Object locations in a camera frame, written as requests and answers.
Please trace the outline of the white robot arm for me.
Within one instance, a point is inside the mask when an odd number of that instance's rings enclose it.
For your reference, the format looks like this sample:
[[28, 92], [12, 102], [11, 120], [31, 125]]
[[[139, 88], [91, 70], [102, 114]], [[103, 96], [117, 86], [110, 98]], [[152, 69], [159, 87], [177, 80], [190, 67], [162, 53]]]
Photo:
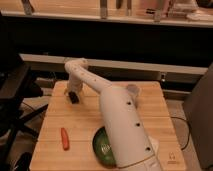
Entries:
[[117, 168], [163, 171], [128, 89], [90, 72], [85, 58], [67, 61], [65, 70], [69, 92], [80, 92], [85, 83], [100, 94], [99, 110]]

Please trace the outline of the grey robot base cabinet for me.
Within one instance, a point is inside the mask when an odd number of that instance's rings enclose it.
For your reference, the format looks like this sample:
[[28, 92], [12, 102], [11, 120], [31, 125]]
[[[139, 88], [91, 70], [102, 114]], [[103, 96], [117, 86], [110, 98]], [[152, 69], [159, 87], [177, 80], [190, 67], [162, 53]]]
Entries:
[[200, 167], [213, 171], [213, 63], [184, 101], [183, 109]]

